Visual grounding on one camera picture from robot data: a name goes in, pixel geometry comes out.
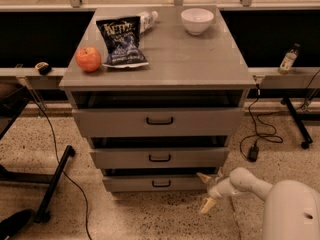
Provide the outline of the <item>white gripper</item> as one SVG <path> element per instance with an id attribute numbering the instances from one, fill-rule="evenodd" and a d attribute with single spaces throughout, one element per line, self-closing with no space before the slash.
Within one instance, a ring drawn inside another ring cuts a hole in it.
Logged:
<path id="1" fill-rule="evenodd" d="M 216 205 L 216 199 L 232 196 L 236 193 L 236 188 L 231 183 L 229 177 L 217 180 L 216 178 L 212 179 L 211 176 L 200 172 L 197 173 L 197 176 L 203 183 L 207 184 L 207 193 L 210 196 L 203 199 L 200 206 L 201 214 L 208 213 L 210 209 Z"/>

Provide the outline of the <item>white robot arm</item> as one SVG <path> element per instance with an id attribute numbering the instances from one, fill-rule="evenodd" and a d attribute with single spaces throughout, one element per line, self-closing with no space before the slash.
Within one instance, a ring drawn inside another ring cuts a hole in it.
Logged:
<path id="1" fill-rule="evenodd" d="M 242 167 L 222 180 L 197 176 L 207 186 L 202 214 L 219 199 L 252 193 L 264 202 L 262 240 L 320 240 L 320 193 L 306 184 L 283 180 L 272 185 Z"/>

